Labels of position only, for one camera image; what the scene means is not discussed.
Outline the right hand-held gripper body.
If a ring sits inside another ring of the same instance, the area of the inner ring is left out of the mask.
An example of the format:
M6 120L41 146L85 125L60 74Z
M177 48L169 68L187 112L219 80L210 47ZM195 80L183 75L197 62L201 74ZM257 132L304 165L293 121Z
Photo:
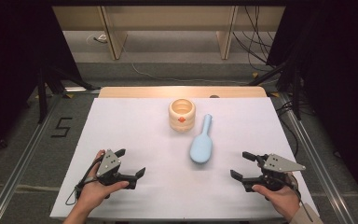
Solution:
M246 191L252 191L253 185L261 185L271 191L278 191L284 186L297 190L298 184L294 177L290 176L291 172L303 171L304 165L277 154L257 155L257 165L261 169L262 175L259 177L244 178L243 186Z

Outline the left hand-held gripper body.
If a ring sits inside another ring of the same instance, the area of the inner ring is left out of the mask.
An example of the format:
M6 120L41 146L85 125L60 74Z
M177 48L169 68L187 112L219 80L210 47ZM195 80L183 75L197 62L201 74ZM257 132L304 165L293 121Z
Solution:
M120 165L120 158L111 149L107 149L96 173L97 180L105 186L110 186L120 181L127 181L129 185L126 189L135 189L137 183L136 176L121 174L119 172Z

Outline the light blue rice paddle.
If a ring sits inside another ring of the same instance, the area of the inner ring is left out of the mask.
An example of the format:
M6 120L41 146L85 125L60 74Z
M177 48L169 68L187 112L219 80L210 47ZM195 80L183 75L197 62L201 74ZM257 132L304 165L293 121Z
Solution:
M204 116L201 133L197 135L192 142L190 159L195 163L205 163L211 158L213 141L208 135L208 132L212 118L213 117L210 114Z

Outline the cream ringed holder cup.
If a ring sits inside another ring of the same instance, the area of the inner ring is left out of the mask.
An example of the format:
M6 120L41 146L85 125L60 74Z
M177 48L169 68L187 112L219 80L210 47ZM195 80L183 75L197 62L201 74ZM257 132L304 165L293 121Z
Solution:
M169 105L169 124L177 132L184 133L195 125L196 107L188 99L176 99Z

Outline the person's left hand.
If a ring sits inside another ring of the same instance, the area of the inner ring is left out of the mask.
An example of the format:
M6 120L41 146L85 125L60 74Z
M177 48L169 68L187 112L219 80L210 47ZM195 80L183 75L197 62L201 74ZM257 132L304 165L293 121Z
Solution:
M88 183L84 186L71 213L77 218L87 218L90 212L99 206L106 196L120 189L124 189L128 185L128 181L120 181L110 186L105 186L99 181Z

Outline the person's right hand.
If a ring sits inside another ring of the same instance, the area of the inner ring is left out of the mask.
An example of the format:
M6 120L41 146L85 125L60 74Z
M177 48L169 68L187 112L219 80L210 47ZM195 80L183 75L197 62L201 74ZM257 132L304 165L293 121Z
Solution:
M253 185L252 190L266 197L275 210L290 222L300 208L296 192L289 187L283 187L278 191L271 191L261 185Z

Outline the white table cover board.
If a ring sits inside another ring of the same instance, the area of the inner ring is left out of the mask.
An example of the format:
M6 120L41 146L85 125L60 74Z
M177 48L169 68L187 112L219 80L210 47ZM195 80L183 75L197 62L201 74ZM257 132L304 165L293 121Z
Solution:
M145 168L135 189L113 193L90 218L137 221L263 220L278 217L270 202L246 192L230 176L261 174L243 151L294 155L272 102L262 98L198 98L194 127L185 133L169 125L169 98L97 98L93 101L75 154L62 182L51 217L63 219L71 210L74 186L101 149L126 149L119 171L134 175ZM212 118L213 141L205 163L190 159L204 116Z

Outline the light wooden table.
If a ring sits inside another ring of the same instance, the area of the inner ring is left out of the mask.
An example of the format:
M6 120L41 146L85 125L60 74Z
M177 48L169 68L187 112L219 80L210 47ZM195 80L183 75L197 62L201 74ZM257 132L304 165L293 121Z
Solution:
M104 87L99 98L256 98L266 97L261 87L157 86Z

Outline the black metal stand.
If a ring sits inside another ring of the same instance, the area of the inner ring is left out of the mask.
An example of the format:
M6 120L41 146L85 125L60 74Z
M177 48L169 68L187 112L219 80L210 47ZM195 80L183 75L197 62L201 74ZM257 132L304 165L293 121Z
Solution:
M288 61L279 64L271 71L249 83L249 86L257 86L275 75L280 74L276 88L278 91L292 91L292 108L297 119L301 119L299 112L300 75L299 68Z
M98 86L93 86L84 81L80 76L74 76L56 66L42 66L37 74L37 89L39 101L39 123L42 123L48 115L48 101L46 87L54 94L63 94L64 86L62 80L69 80L87 91L97 91Z

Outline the short aluminium bar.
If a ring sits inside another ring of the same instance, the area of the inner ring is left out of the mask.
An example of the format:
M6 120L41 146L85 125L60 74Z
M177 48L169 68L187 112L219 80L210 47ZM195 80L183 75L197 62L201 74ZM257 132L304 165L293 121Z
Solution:
M101 89L92 89L92 90L89 90L89 89L86 89L84 87L66 87L64 88L64 92L67 92L67 93L90 93L90 94L99 94L101 91Z

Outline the black curtain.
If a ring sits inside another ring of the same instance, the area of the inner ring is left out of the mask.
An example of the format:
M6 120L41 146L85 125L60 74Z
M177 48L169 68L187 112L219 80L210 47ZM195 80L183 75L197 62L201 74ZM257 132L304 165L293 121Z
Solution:
M12 127L44 67L80 74L51 6L0 0L0 140Z
M296 60L304 90L358 184L358 0L280 0L286 5L268 57Z

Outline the long aluminium floor rail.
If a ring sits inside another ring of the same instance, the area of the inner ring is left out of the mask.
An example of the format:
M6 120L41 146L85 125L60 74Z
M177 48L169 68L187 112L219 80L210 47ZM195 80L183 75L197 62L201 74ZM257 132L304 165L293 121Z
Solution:
M338 224L354 224L354 216L346 204L344 195L339 191L338 184L334 182L330 169L324 164L324 157L318 152L318 148L311 140L303 124L303 119L298 119L294 112L294 102L287 93L283 93L280 100L290 120L289 130L294 132L294 137L300 142L302 151L307 155L310 169L317 176L315 184L324 191L323 193L310 194L312 198L319 197L325 201L325 203L316 203L317 211L323 216L323 221L325 221L327 212L333 211Z
M61 100L60 95L53 95L50 99L50 105L48 106L47 114L37 123L35 126L33 135L27 143L27 146L22 151L19 160L16 163L16 166L13 168L12 172L6 183L0 188L0 219L5 213L7 206L12 199L17 186L19 185L35 151L37 150L39 143L42 139L42 135L45 132L48 123L51 119L51 115L56 108L57 104Z

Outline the wooden shelf frame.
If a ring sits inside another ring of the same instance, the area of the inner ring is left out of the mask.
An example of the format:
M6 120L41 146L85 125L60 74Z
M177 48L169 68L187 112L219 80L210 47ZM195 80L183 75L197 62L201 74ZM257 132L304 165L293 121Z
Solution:
M64 31L103 31L114 60L129 31L212 31L221 58L228 58L235 31L276 32L283 7L55 7Z

